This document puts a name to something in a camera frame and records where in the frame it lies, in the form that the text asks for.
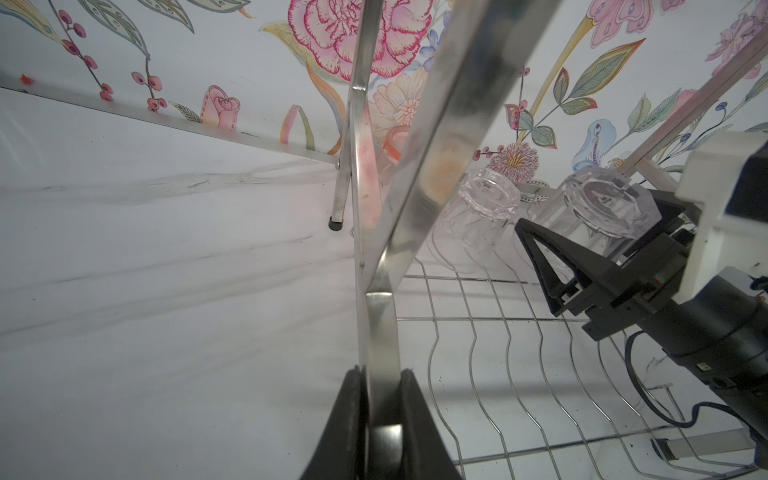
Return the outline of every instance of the painted leaf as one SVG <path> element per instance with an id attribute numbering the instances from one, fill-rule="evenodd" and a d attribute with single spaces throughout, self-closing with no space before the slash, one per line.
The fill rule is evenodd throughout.
<path id="1" fill-rule="evenodd" d="M 744 101 L 752 100 L 757 95 L 763 93 L 763 90 L 766 88 L 768 88 L 768 71 L 764 73 L 762 77 L 760 77 L 760 80 L 756 81 L 755 84 L 752 85 L 752 88 L 750 88 L 750 91 L 747 92 Z"/>
<path id="2" fill-rule="evenodd" d="M 531 130 L 533 128 L 533 117 L 527 110 L 520 112 L 520 130 Z"/>
<path id="3" fill-rule="evenodd" d="M 671 174 L 682 174 L 684 169 L 685 165 L 670 165 L 669 167 L 664 167 L 664 171 Z"/>
<path id="4" fill-rule="evenodd" d="M 637 47 L 643 44 L 645 38 L 635 43 L 628 43 L 600 55 L 592 65 L 576 80 L 576 85 L 568 98 L 585 97 L 602 90 L 611 82 L 627 63 Z"/>
<path id="5" fill-rule="evenodd" d="M 198 124 L 203 123 L 203 121 L 200 119 L 200 115 L 193 112 L 188 107 L 184 107 L 181 104 L 176 103 L 175 101 L 169 101 L 171 105 L 175 106 L 178 111 L 181 112 L 181 114 L 189 121 L 197 122 Z"/>
<path id="6" fill-rule="evenodd" d="M 763 122 L 762 124 L 757 124 L 754 127 L 749 127 L 745 131 L 764 131 L 764 132 L 768 132 L 768 122 Z"/>
<path id="7" fill-rule="evenodd" d="M 558 75 L 558 79 L 554 82 L 554 87 L 552 87 L 552 94 L 554 95 L 554 101 L 556 101 L 559 104 L 563 103 L 563 98 L 565 98 L 565 93 L 568 91 L 568 84 L 571 82 L 571 77 L 568 75 L 568 70 L 562 69 L 560 70 L 560 74 Z"/>
<path id="8" fill-rule="evenodd" d="M 136 48 L 149 58 L 147 44 L 144 43 L 136 24 L 117 5 L 110 0 L 78 0 L 78 2 L 97 22 L 136 45 Z"/>
<path id="9" fill-rule="evenodd" d="M 699 126 L 699 122 L 701 122 L 701 119 L 704 118 L 704 114 L 706 114 L 706 112 L 702 113 L 701 115 L 696 117 L 694 121 L 690 122 L 690 125 L 688 125 L 689 132 L 693 132 L 694 130 L 696 130 L 696 127 Z"/>
<path id="10" fill-rule="evenodd" d="M 61 43 L 51 24 L 29 0 L 0 0 L 0 13 L 16 17 L 51 40 Z"/>
<path id="11" fill-rule="evenodd" d="M 576 115 L 580 114 L 582 111 L 597 108 L 598 103 L 591 98 L 583 97 L 567 101 L 562 105 L 562 107 L 566 115 Z"/>
<path id="12" fill-rule="evenodd" d="M 312 133 L 310 127 L 310 120 L 306 117 L 304 109 L 299 105 L 292 106 L 286 114 L 285 120 L 283 120 L 283 126 L 280 128 L 280 143 L 288 145 L 288 139 L 290 137 L 291 128 L 293 128 L 293 122 L 296 120 L 296 114 L 301 115 L 301 121 L 304 123 L 304 134 L 306 136 L 306 149 L 315 150 L 315 136 Z"/>
<path id="13" fill-rule="evenodd" d="M 310 80 L 315 85 L 315 88 L 317 88 L 317 91 L 320 92 L 331 107 L 333 117 L 336 119 L 336 128 L 339 130 L 339 135 L 341 135 L 342 129 L 344 128 L 344 120 L 346 119 L 344 100 L 342 100 L 339 92 L 334 90 L 333 87 L 328 85 L 327 81 L 320 78 L 320 76 L 310 68 L 309 63 L 306 64 L 306 73 L 310 76 Z"/>
<path id="14" fill-rule="evenodd" d="M 680 97 L 680 92 L 683 89 L 679 88 L 669 97 L 662 100 L 662 102 L 654 108 L 646 118 L 641 118 L 640 124 L 634 131 L 646 131 L 656 126 L 660 121 L 664 121 L 672 113 L 672 109 L 677 103 L 677 98 Z"/>
<path id="15" fill-rule="evenodd" d="M 198 7 L 203 7 L 206 10 L 219 13 L 229 13 L 235 10 L 240 10 L 242 7 L 248 5 L 250 0 L 187 0 L 189 3 L 194 3 Z"/>
<path id="16" fill-rule="evenodd" d="M 348 81 L 344 80 L 340 76 L 333 75 L 323 70 L 315 60 L 315 55 L 305 47 L 301 45 L 296 37 L 293 36 L 293 31 L 290 29 L 288 22 L 274 22 L 268 23 L 260 28 L 261 31 L 266 31 L 277 37 L 285 46 L 291 50 L 293 56 L 301 63 L 301 65 L 309 66 L 313 72 L 320 76 L 325 81 L 331 81 L 333 83 L 346 84 Z"/>
<path id="17" fill-rule="evenodd" d="M 719 134 L 721 131 L 728 130 L 732 126 L 733 126 L 733 124 L 728 124 L 728 125 L 724 125 L 724 126 L 718 128 L 717 130 L 713 130 L 713 131 L 707 132 L 706 134 L 702 135 L 700 138 L 698 138 L 695 141 L 692 141 L 690 144 L 688 144 L 688 146 L 686 147 L 685 151 L 691 151 L 691 150 L 699 147 L 702 143 L 707 141 L 709 139 L 709 137 L 711 137 L 712 135 Z"/>
<path id="18" fill-rule="evenodd" d="M 192 27 L 192 21 L 187 16 L 187 13 L 181 8 L 181 4 L 178 0 L 139 0 L 143 6 L 154 10 L 155 12 L 165 15 L 168 18 L 172 18 L 177 22 L 181 22 L 185 27 L 189 28 L 194 33 Z"/>
<path id="19" fill-rule="evenodd" d="M 554 130 L 551 127 L 540 125 L 531 130 L 531 139 L 539 147 L 557 148 L 557 141 L 554 139 Z"/>
<path id="20" fill-rule="evenodd" d="M 629 117 L 627 117 L 627 125 L 629 125 L 629 131 L 631 133 L 634 133 L 637 131 L 637 127 L 640 125 L 643 119 L 648 116 L 648 112 L 650 111 L 650 100 L 648 100 L 648 97 L 643 94 L 643 97 L 640 99 L 640 101 L 637 103 L 635 108 L 632 109 L 632 112 L 629 114 Z"/>

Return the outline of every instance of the red berry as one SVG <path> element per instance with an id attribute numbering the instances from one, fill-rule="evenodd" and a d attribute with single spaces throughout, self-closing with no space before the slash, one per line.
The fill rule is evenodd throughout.
<path id="1" fill-rule="evenodd" d="M 65 24 L 72 25 L 72 17 L 70 17 L 69 14 L 67 12 L 65 12 L 64 10 L 59 10 L 58 11 L 58 17 Z"/>
<path id="2" fill-rule="evenodd" d="M 73 55 L 80 55 L 80 49 L 77 45 L 69 40 L 62 40 L 62 43 L 64 43 L 64 48 L 66 48 L 69 53 Z"/>
<path id="3" fill-rule="evenodd" d="M 152 87 L 152 90 L 160 91 L 163 89 L 163 83 L 158 77 L 155 77 L 154 75 L 147 79 L 147 83 L 150 87 Z"/>

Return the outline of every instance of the pink rose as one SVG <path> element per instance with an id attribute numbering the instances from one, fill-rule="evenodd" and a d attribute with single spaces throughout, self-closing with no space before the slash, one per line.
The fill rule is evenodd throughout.
<path id="1" fill-rule="evenodd" d="M 374 73 L 391 78 L 410 65 L 432 23 L 432 0 L 384 0 L 373 55 Z M 362 0 L 291 0 L 288 23 L 321 68 L 352 76 Z"/>
<path id="2" fill-rule="evenodd" d="M 240 111 L 239 100 L 235 97 L 227 97 L 224 90 L 211 85 L 203 99 L 200 119 L 205 125 L 235 131 L 238 111 Z"/>

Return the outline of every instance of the rubber foot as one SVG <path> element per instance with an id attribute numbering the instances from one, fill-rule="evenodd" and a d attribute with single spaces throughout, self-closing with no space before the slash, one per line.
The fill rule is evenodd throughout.
<path id="1" fill-rule="evenodd" d="M 343 225 L 344 225 L 344 220 L 342 220 L 342 221 L 340 221 L 340 222 L 334 222 L 334 221 L 333 221 L 333 217 L 331 217 L 331 218 L 328 220 L 328 228 L 329 228 L 329 229 L 331 229 L 331 230 L 333 230 L 334 232 L 338 232 L 339 230 L 341 230 L 341 227 L 342 227 Z"/>

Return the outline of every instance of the pink flower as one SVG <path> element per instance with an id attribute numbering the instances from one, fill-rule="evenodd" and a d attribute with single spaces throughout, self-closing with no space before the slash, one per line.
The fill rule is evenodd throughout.
<path id="1" fill-rule="evenodd" d="M 374 73 L 391 78 L 410 65 L 432 23 L 432 0 L 384 0 Z M 318 65 L 345 80 L 352 75 L 362 0 L 291 0 L 288 23 Z"/>
<path id="2" fill-rule="evenodd" d="M 644 31 L 654 17 L 654 7 L 650 0 L 593 0 L 587 16 L 596 25 L 592 34 L 592 48 L 595 48 L 613 38 L 625 22 L 627 33 Z"/>
<path id="3" fill-rule="evenodd" d="M 158 77 L 155 77 L 152 75 L 147 79 L 147 83 L 152 88 L 152 90 L 160 91 L 163 89 L 163 84 L 160 82 L 160 79 Z"/>
<path id="4" fill-rule="evenodd" d="M 689 101 L 691 97 L 693 97 L 698 90 L 683 90 L 680 92 L 680 96 L 677 97 L 677 103 L 672 107 L 672 112 L 670 112 L 670 116 L 674 114 L 674 112 L 680 110 L 680 107 L 685 105 L 685 102 Z"/>
<path id="5" fill-rule="evenodd" d="M 238 111 L 240 111 L 239 100 L 235 97 L 227 97 L 224 90 L 211 85 L 203 99 L 200 119 L 205 125 L 235 131 Z"/>
<path id="6" fill-rule="evenodd" d="M 538 153 L 528 143 L 509 144 L 494 155 L 488 167 L 513 182 L 529 182 L 538 170 Z"/>
<path id="7" fill-rule="evenodd" d="M 507 123 L 512 130 L 517 130 L 520 127 L 520 113 L 528 108 L 528 102 L 523 100 L 520 105 L 506 104 L 504 108 L 507 111 Z"/>
<path id="8" fill-rule="evenodd" d="M 70 17 L 69 14 L 67 12 L 65 12 L 64 10 L 59 10 L 58 11 L 58 17 L 65 24 L 72 25 L 72 17 Z"/>
<path id="9" fill-rule="evenodd" d="M 376 87 L 370 112 L 373 138 L 377 142 L 381 143 L 392 127 L 411 126 L 428 76 L 426 68 L 419 67 L 412 74 L 403 72 L 394 81 Z"/>
<path id="10" fill-rule="evenodd" d="M 80 49 L 78 48 L 77 45 L 75 45 L 71 41 L 69 41 L 69 40 L 62 40 L 61 43 L 64 44 L 64 48 L 66 48 L 69 53 L 71 53 L 73 55 L 80 55 Z"/>
<path id="11" fill-rule="evenodd" d="M 757 7 L 755 7 L 755 12 L 759 13 L 758 11 L 763 6 L 763 2 L 766 0 L 762 0 Z M 750 40 L 755 36 L 755 34 L 760 31 L 762 28 L 762 25 L 759 24 L 760 20 L 755 16 L 747 16 L 746 13 L 739 14 L 739 18 L 731 24 L 730 28 L 728 30 L 723 30 L 720 33 L 720 42 L 718 42 L 718 47 L 710 53 L 707 56 L 707 59 L 704 61 L 712 61 L 715 58 L 720 59 L 720 65 L 717 66 L 712 71 L 712 75 L 716 75 L 717 72 L 722 69 L 725 64 L 733 58 L 733 56 L 741 50 L 744 45 L 749 43 Z M 744 75 L 744 78 L 755 78 L 757 75 L 760 74 L 760 64 L 758 63 L 750 71 Z"/>
<path id="12" fill-rule="evenodd" d="M 664 15 L 667 10 L 677 9 L 683 3 L 685 0 L 661 0 L 661 14 Z"/>

